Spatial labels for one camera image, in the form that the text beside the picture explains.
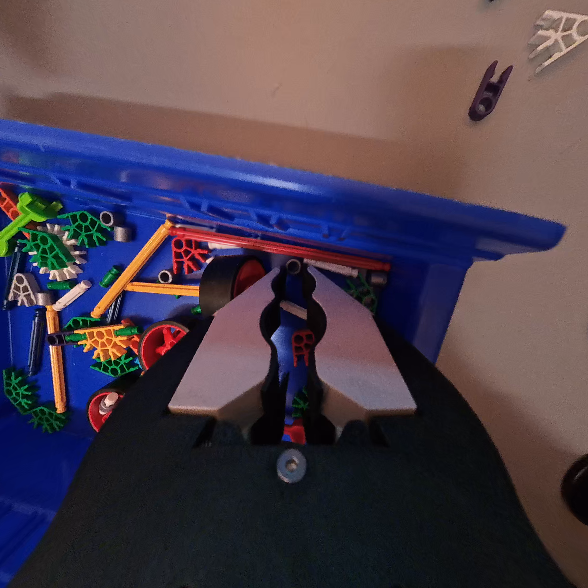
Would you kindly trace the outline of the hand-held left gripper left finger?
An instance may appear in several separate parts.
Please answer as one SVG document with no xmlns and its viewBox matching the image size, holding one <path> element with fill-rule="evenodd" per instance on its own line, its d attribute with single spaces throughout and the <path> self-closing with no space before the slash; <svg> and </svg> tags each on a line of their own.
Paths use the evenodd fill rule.
<svg viewBox="0 0 588 588">
<path fill-rule="evenodd" d="M 285 285 L 285 268 L 275 268 L 215 313 L 169 401 L 171 413 L 231 422 L 249 437 L 282 437 L 286 392 L 272 335 Z"/>
</svg>

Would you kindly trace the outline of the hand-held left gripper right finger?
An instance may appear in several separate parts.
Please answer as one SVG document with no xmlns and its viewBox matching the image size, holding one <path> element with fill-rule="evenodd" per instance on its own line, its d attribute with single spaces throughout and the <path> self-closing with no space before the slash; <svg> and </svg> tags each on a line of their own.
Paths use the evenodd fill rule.
<svg viewBox="0 0 588 588">
<path fill-rule="evenodd" d="M 307 327 L 307 435 L 335 435 L 350 422 L 407 416 L 417 406 L 372 316 L 319 270 L 303 278 Z"/>
</svg>

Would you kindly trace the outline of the blue storage bin with tag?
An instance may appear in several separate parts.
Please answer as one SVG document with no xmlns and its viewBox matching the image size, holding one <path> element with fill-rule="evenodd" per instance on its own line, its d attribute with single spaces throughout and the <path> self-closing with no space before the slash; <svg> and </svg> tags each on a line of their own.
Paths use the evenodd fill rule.
<svg viewBox="0 0 588 588">
<path fill-rule="evenodd" d="M 496 446 L 433 363 L 474 261 L 555 247 L 564 226 L 330 176 L 1 121 L 1 178 L 75 205 L 115 205 L 284 243 L 391 260 L 375 320 L 414 416 L 352 423 L 300 448 L 166 410 L 210 331 L 196 327 L 92 444 L 51 440 L 4 401 L 1 504 L 49 516 L 10 587 L 571 587 Z M 83 449 L 89 445 L 84 458 Z"/>
</svg>

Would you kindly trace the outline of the pile of toy construction pieces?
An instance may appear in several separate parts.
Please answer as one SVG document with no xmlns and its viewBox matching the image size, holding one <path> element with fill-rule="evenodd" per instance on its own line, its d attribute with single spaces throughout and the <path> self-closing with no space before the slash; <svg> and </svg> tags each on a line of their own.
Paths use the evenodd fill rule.
<svg viewBox="0 0 588 588">
<path fill-rule="evenodd" d="M 18 196 L 10 187 L 1 186 L 1 210 L 11 221 L 17 215 L 17 201 Z M 3 370 L 4 395 L 18 413 L 29 418 L 29 424 L 46 433 L 63 430 L 68 422 L 66 377 L 67 410 L 63 414 L 57 414 L 55 410 L 49 345 L 61 347 L 62 354 L 64 347 L 83 347 L 84 352 L 92 353 L 95 362 L 91 368 L 112 379 L 137 376 L 143 373 L 136 353 L 138 343 L 140 335 L 149 327 L 141 327 L 132 319 L 121 316 L 125 295 L 136 293 L 127 291 L 118 296 L 101 318 L 92 318 L 91 314 L 71 316 L 64 325 L 61 324 L 63 310 L 92 287 L 89 280 L 77 280 L 83 272 L 82 265 L 87 262 L 86 250 L 105 246 L 110 240 L 128 243 L 133 240 L 134 233 L 131 227 L 121 224 L 119 215 L 113 211 L 103 210 L 98 217 L 87 210 L 61 215 L 59 212 L 56 217 L 45 222 L 28 224 L 14 237 L 13 252 L 1 257 L 11 258 L 1 309 L 11 311 L 17 306 L 35 307 L 26 368 L 10 366 Z M 199 286 L 203 271 L 214 257 L 251 255 L 253 252 L 269 254 L 169 235 L 132 282 Z M 373 288 L 386 285 L 390 271 L 366 270 L 298 256 L 284 256 L 289 256 L 286 268 L 292 275 L 298 275 L 303 266 L 307 266 L 346 276 L 348 292 L 375 313 L 378 298 Z M 115 264 L 109 268 L 99 281 L 105 294 L 127 267 Z M 140 294 L 197 299 L 198 304 L 190 313 L 203 317 L 199 297 Z M 49 340 L 45 317 L 48 305 L 58 312 L 60 323 L 60 331 L 49 335 Z"/>
</svg>

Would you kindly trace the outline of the purple clip connector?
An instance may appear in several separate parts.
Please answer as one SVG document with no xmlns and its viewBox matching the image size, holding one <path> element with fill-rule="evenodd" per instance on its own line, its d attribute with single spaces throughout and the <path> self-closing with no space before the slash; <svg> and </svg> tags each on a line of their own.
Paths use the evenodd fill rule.
<svg viewBox="0 0 588 588">
<path fill-rule="evenodd" d="M 510 65 L 495 79 L 497 64 L 497 61 L 492 62 L 481 78 L 481 83 L 468 110 L 468 117 L 472 122 L 481 122 L 494 111 L 512 73 L 513 65 Z"/>
</svg>

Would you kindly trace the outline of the grey fan connector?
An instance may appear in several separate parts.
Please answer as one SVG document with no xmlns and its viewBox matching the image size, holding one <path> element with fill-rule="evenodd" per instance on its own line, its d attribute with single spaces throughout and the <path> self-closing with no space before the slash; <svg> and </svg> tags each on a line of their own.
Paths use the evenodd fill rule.
<svg viewBox="0 0 588 588">
<path fill-rule="evenodd" d="M 535 22 L 527 43 L 531 49 L 528 60 L 535 64 L 534 74 L 541 74 L 586 41 L 586 14 L 547 9 Z"/>
</svg>

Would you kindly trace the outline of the red spoked toy wheel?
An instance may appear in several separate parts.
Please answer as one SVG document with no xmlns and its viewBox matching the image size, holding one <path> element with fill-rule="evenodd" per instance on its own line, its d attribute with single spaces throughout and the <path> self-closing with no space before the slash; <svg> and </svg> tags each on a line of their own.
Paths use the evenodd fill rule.
<svg viewBox="0 0 588 588">
<path fill-rule="evenodd" d="M 149 370 L 189 332 L 190 328 L 174 320 L 151 324 L 140 335 L 137 357 L 142 371 Z"/>
</svg>

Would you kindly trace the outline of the wide black toy tyre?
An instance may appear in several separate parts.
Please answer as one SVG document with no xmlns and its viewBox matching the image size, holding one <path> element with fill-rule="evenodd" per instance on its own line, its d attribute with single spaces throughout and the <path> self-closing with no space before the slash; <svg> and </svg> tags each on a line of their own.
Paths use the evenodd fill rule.
<svg viewBox="0 0 588 588">
<path fill-rule="evenodd" d="M 199 306 L 207 318 L 266 275 L 262 261 L 252 255 L 216 256 L 203 271 Z"/>
</svg>

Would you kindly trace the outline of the long yellow toy rod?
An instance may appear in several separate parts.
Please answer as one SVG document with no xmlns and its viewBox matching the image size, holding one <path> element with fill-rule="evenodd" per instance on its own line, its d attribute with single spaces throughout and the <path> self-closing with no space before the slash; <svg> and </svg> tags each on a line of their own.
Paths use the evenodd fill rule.
<svg viewBox="0 0 588 588">
<path fill-rule="evenodd" d="M 173 283 L 130 282 L 125 287 L 125 291 L 158 295 L 188 296 L 195 298 L 200 295 L 199 286 Z"/>
<path fill-rule="evenodd" d="M 171 234 L 171 229 L 175 224 L 169 218 L 158 227 L 151 238 L 146 242 L 142 249 L 137 253 L 128 267 L 115 280 L 106 294 L 100 299 L 98 304 L 91 311 L 91 317 L 99 319 L 114 304 L 115 300 L 122 294 L 126 287 L 133 281 L 133 278 L 143 269 L 151 257 L 157 252 L 158 248 Z"/>
</svg>

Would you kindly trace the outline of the long red toy rod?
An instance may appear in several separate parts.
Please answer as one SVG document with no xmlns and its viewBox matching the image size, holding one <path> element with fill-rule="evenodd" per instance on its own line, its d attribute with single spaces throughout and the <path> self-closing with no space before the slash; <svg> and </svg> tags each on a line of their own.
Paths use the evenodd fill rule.
<svg viewBox="0 0 588 588">
<path fill-rule="evenodd" d="M 283 254 L 303 257 L 314 261 L 334 263 L 337 265 L 388 272 L 392 266 L 389 262 L 379 261 L 362 256 L 342 254 L 334 251 L 323 251 L 313 247 L 288 245 L 280 242 L 272 242 L 262 239 L 246 238 L 241 236 L 225 235 L 201 231 L 194 228 L 173 226 L 169 234 L 181 239 L 193 239 L 198 242 L 213 242 L 221 245 L 240 247 L 253 251 L 262 251 L 270 254 Z"/>
</svg>

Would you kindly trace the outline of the red wheel with white peg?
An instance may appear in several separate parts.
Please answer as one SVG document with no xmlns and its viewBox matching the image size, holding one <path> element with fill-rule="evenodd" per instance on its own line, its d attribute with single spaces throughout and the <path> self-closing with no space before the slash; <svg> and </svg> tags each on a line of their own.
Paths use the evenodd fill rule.
<svg viewBox="0 0 588 588">
<path fill-rule="evenodd" d="M 112 387 L 102 388 L 92 394 L 87 402 L 86 417 L 95 433 L 102 429 L 124 395 L 124 392 Z"/>
</svg>

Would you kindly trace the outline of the lime green toy spool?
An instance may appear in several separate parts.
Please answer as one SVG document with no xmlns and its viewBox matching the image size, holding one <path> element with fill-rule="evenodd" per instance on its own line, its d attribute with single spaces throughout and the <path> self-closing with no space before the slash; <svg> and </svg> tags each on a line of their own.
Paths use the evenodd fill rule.
<svg viewBox="0 0 588 588">
<path fill-rule="evenodd" d="M 18 196 L 17 215 L 1 230 L 1 256 L 10 255 L 14 249 L 14 237 L 23 231 L 31 222 L 41 223 L 57 216 L 63 208 L 59 201 L 48 202 L 44 198 L 23 192 Z"/>
</svg>

